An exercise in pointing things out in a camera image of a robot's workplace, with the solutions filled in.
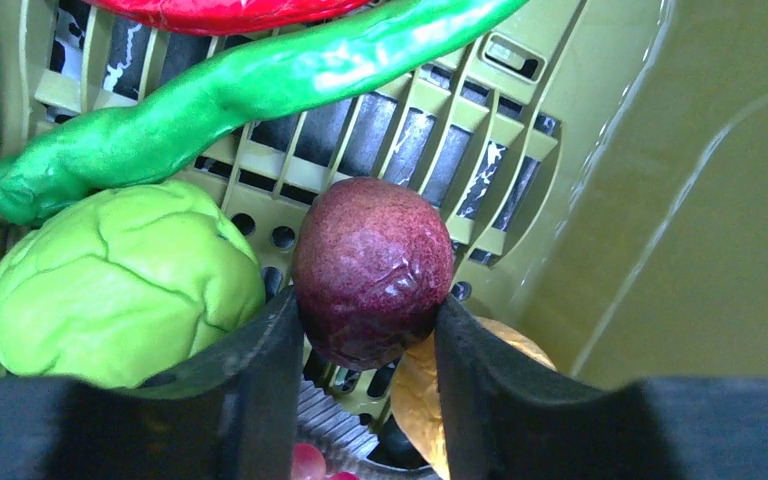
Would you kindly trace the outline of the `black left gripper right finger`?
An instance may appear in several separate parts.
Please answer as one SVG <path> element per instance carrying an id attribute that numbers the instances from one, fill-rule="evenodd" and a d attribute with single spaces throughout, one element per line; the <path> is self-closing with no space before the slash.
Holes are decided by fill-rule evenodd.
<path id="1" fill-rule="evenodd" d="M 601 390 L 439 310 L 454 479 L 768 479 L 768 378 L 648 377 Z"/>

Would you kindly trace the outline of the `dark red plum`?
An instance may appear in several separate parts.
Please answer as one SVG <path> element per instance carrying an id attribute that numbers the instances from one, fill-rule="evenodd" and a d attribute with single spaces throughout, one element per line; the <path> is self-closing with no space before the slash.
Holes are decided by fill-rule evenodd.
<path id="1" fill-rule="evenodd" d="M 453 273 L 450 235 L 431 203 L 406 187 L 355 177 L 313 202 L 291 278 L 313 350 L 363 371 L 432 333 Z"/>

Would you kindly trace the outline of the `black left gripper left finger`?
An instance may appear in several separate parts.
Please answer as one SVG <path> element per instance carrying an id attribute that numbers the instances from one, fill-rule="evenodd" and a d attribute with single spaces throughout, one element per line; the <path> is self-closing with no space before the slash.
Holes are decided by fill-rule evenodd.
<path id="1" fill-rule="evenodd" d="M 138 388 L 0 378 L 0 479 L 287 479 L 302 350 L 288 287 Z"/>

